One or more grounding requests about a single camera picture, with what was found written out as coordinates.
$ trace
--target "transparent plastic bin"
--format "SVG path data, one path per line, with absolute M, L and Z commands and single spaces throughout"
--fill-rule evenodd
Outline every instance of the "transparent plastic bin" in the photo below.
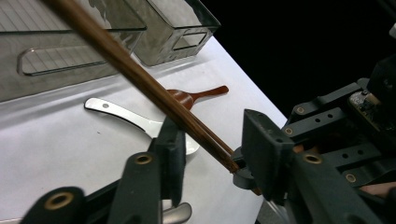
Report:
M 114 0 L 77 0 L 132 53 L 146 24 Z M 0 102 L 118 72 L 39 0 L 0 0 Z
M 134 48 L 145 66 L 196 55 L 220 28 L 198 0 L 125 0 L 148 29 Z

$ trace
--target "wooden stick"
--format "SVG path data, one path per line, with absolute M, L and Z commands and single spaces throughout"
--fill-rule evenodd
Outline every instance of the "wooden stick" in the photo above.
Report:
M 186 131 L 198 144 L 210 153 L 231 173 L 239 167 L 230 154 L 215 140 L 219 139 L 190 110 L 174 99 L 167 90 L 146 70 L 136 63 L 131 55 L 74 0 L 41 0 L 74 29 L 111 65 L 131 81 L 152 103 Z

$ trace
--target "spoon handle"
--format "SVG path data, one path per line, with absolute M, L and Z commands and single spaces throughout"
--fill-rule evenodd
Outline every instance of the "spoon handle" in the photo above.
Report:
M 228 87 L 227 86 L 220 86 L 215 89 L 209 90 L 209 91 L 201 91 L 201 92 L 196 92 L 196 93 L 190 93 L 192 99 L 196 100 L 200 97 L 204 96 L 211 96 L 211 95 L 219 95 L 228 92 Z

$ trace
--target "wooden spoon handle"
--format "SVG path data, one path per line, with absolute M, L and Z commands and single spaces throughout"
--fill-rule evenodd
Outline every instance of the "wooden spoon handle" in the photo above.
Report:
M 209 91 L 201 91 L 201 92 L 196 92 L 196 93 L 190 93 L 190 96 L 192 97 L 193 100 L 196 100 L 200 97 L 204 96 L 211 96 L 211 95 L 220 95 L 223 93 L 228 92 L 228 87 L 227 86 L 220 86 L 215 89 L 209 90 Z
M 231 173 L 235 173 L 239 169 L 230 154 L 213 140 L 209 134 L 210 130 L 202 122 L 197 122 L 198 118 L 176 101 L 157 80 L 137 64 L 131 55 L 106 30 L 102 29 L 79 4 L 73 0 L 41 1 L 225 168 Z

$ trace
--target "brown wooden rod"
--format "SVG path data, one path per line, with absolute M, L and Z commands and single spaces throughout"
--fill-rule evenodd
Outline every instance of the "brown wooden rod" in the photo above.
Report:
M 225 168 L 231 173 L 239 169 L 231 159 L 230 153 L 214 140 L 218 138 L 214 134 L 212 137 L 212 132 L 136 63 L 126 49 L 113 39 L 108 31 L 101 28 L 78 3 L 74 0 L 41 1 Z

